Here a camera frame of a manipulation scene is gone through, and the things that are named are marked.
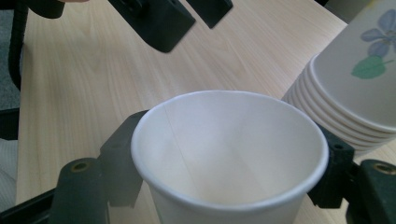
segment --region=green leaf print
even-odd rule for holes
[[[393,60],[384,63],[381,57],[369,56],[355,65],[352,71],[352,76],[362,79],[379,77],[387,71],[385,64],[391,62],[393,62]]]

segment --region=wood grain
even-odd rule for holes
[[[59,20],[31,12],[17,201],[54,188],[64,165],[97,157],[129,115],[173,96],[240,90],[281,98],[309,59],[346,26],[314,0],[233,4],[214,30],[188,7],[197,22],[169,54],[144,43],[106,0],[66,4]],[[395,148],[392,142],[367,157],[396,162]],[[345,209],[320,210],[305,199],[295,223],[346,223],[344,215]],[[114,223],[159,223],[147,185],[133,210],[112,209],[111,216]]]

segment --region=wooden table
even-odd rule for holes
[[[23,51],[17,201],[56,186],[61,168],[97,157],[131,114],[202,90],[281,98],[316,53],[346,26],[314,0],[233,0],[214,30],[197,19],[169,54],[149,47],[106,0],[66,4],[59,20],[30,13]],[[396,162],[396,142],[365,158]],[[159,223],[147,185],[113,223]],[[346,223],[345,207],[305,199],[295,223]]]

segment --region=blue flower print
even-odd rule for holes
[[[390,9],[378,20],[379,29],[371,29],[361,35],[367,42],[375,41],[369,48],[369,56],[385,57],[393,45],[396,52],[396,10]]]
[[[384,57],[393,46],[396,53],[396,10],[390,9],[378,20],[378,28],[368,30],[361,34],[361,39],[372,43],[368,50],[368,57],[358,62],[353,70],[352,76],[361,79],[372,79],[383,75],[387,71],[386,64],[394,60],[384,62]]]

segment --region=floral paper cup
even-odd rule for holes
[[[313,68],[333,107],[367,127],[396,133],[395,1],[372,1]]]

